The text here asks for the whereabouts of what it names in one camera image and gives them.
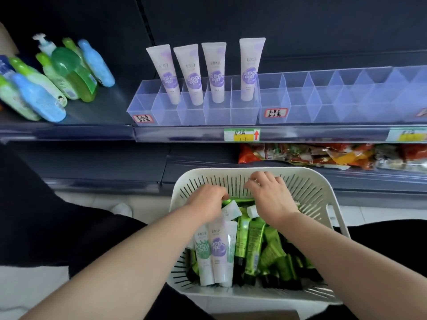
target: white tube cap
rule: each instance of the white tube cap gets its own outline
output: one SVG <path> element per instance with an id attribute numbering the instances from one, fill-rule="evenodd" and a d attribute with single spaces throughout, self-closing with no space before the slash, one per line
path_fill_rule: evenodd
<path id="1" fill-rule="evenodd" d="M 238 204 L 235 200 L 232 200 L 229 204 L 221 209 L 222 217 L 225 221 L 231 221 L 235 218 L 238 218 L 242 215 Z"/>
<path id="2" fill-rule="evenodd" d="M 259 217 L 259 214 L 257 212 L 257 206 L 249 206 L 247 211 L 249 218 L 253 219 Z"/>

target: handwritten label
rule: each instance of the handwritten label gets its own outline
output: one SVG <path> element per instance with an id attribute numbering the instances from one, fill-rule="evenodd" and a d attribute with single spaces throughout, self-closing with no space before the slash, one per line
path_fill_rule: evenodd
<path id="1" fill-rule="evenodd" d="M 387 142 L 427 142 L 427 128 L 391 128 Z"/>
<path id="2" fill-rule="evenodd" d="M 224 141 L 226 142 L 258 142 L 260 129 L 224 129 Z"/>
<path id="3" fill-rule="evenodd" d="M 144 123 L 144 122 L 154 122 L 154 119 L 149 114 L 138 114 L 133 116 L 135 122 Z"/>
<path id="4" fill-rule="evenodd" d="M 288 108 L 267 109 L 264 112 L 265 118 L 285 118 L 288 115 Z"/>

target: white basket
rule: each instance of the white basket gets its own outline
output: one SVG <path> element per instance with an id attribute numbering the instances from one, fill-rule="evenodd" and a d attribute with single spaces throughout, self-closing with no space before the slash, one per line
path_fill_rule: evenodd
<path id="1" fill-rule="evenodd" d="M 269 171 L 274 176 L 283 177 L 295 201 L 300 202 L 300 211 L 332 228 L 328 216 L 328 207 L 335 212 L 341 233 L 350 237 L 339 210 L 334 191 L 329 182 L 318 172 L 306 167 L 268 167 L 268 168 L 199 168 L 183 174 L 173 188 L 169 211 L 185 204 L 187 198 L 199 186 L 209 183 L 227 188 L 232 197 L 251 198 L 252 193 L 243 189 L 243 184 L 255 171 Z M 326 284 L 303 283 L 303 290 L 291 291 L 252 286 L 232 288 L 201 287 L 192 284 L 185 275 L 185 252 L 183 252 L 169 274 L 167 283 L 175 290 L 186 295 L 234 296 L 262 299 L 297 299 L 339 303 L 332 290 Z"/>

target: left hand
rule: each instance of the left hand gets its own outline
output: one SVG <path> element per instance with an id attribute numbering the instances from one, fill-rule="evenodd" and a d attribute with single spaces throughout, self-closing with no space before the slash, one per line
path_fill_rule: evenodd
<path id="1" fill-rule="evenodd" d="M 221 203 L 228 200 L 227 189 L 211 184 L 204 184 L 195 190 L 186 205 L 201 217 L 203 224 L 211 222 L 221 215 Z"/>

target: leg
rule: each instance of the leg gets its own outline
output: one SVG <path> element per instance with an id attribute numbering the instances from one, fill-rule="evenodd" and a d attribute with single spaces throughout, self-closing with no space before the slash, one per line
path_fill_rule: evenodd
<path id="1" fill-rule="evenodd" d="M 70 277 L 144 226 L 146 224 L 122 215 L 112 215 L 94 224 L 80 238 L 71 254 Z M 146 319 L 169 319 L 178 315 L 184 317 L 184 314 L 189 319 L 212 319 L 185 295 L 165 284 Z"/>
<path id="2" fill-rule="evenodd" d="M 68 265 L 78 238 L 108 211 L 63 201 L 0 144 L 0 264 Z"/>
<path id="3" fill-rule="evenodd" d="M 417 243 L 424 241 L 427 220 L 392 220 L 348 227 L 351 239 L 427 276 Z M 329 306 L 310 319 L 357 319 L 346 306 Z"/>

